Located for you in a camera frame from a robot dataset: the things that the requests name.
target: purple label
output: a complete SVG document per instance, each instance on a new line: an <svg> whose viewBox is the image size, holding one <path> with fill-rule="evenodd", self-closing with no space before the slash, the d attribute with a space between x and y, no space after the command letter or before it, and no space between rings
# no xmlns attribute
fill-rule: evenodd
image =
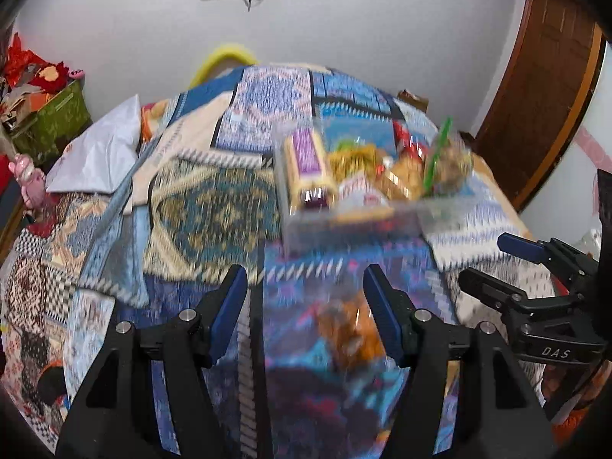
<svg viewBox="0 0 612 459"><path fill-rule="evenodd" d="M308 128L293 133L293 149L296 152L299 174L320 174L321 166L316 155L312 132Z"/></svg>

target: pink toy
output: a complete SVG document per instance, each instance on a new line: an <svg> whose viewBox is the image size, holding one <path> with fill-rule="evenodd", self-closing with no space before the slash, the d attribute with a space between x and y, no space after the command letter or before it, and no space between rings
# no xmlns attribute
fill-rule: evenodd
<svg viewBox="0 0 612 459"><path fill-rule="evenodd" d="M42 208L47 197L45 173L35 168L32 158L18 153L15 162L8 163L8 169L21 187L21 196L26 207L35 210Z"/></svg>
<svg viewBox="0 0 612 459"><path fill-rule="evenodd" d="M82 79L85 77L85 71L83 69L77 69L68 73L70 79Z"/></svg>

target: clear plastic container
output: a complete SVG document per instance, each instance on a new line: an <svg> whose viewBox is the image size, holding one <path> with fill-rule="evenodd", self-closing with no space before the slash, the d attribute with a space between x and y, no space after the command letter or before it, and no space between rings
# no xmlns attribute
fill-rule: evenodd
<svg viewBox="0 0 612 459"><path fill-rule="evenodd" d="M319 120L313 127L322 134L326 149L329 149L326 130L333 132L332 142L335 143L343 125L353 137L356 133L362 133L366 142L378 142L379 133L374 133L375 129L388 128L393 136L391 121L387 126L382 121L338 118ZM392 200L389 205L357 208L352 212L339 212L336 207L291 212L283 143L298 127L304 128L303 122L299 126L296 123L276 124L272 130L278 208L282 220L283 247L288 256L305 254L314 249L418 236L423 227L430 228L434 222L439 228L445 222L457 221L482 199L478 186L472 178L468 178L463 188L452 196L428 197L412 202ZM431 140L432 133L416 134Z"/></svg>

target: white pillow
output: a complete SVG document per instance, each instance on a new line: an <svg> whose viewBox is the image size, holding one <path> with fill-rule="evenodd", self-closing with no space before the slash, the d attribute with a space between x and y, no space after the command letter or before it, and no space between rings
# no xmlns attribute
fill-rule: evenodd
<svg viewBox="0 0 612 459"><path fill-rule="evenodd" d="M113 193L137 160L138 95L95 122L66 146L47 174L47 191Z"/></svg>

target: metal screw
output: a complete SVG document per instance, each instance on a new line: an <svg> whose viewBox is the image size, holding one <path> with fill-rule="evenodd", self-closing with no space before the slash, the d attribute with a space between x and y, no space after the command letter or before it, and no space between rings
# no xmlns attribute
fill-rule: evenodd
<svg viewBox="0 0 612 459"><path fill-rule="evenodd" d="M195 316L197 315L197 312L193 309L185 309L183 311L181 311L181 313L179 314L179 318L182 321L190 321L193 318L195 318Z"/></svg>
<svg viewBox="0 0 612 459"><path fill-rule="evenodd" d="M121 321L115 326L115 331L120 335L126 334L130 329L132 329L132 324L129 321Z"/></svg>
<svg viewBox="0 0 612 459"><path fill-rule="evenodd" d="M427 322L431 319L431 312L427 309L419 309L414 313L414 317L416 317L420 322Z"/></svg>
<svg viewBox="0 0 612 459"><path fill-rule="evenodd" d="M486 334L488 334L488 335L492 335L492 334L494 334L494 333L495 333L495 331L496 331L496 330L495 330L495 325L494 325L493 323L491 323L491 322L488 322L488 321L483 321L483 322L480 324L480 329L481 329L482 331L484 331L484 332L485 332Z"/></svg>

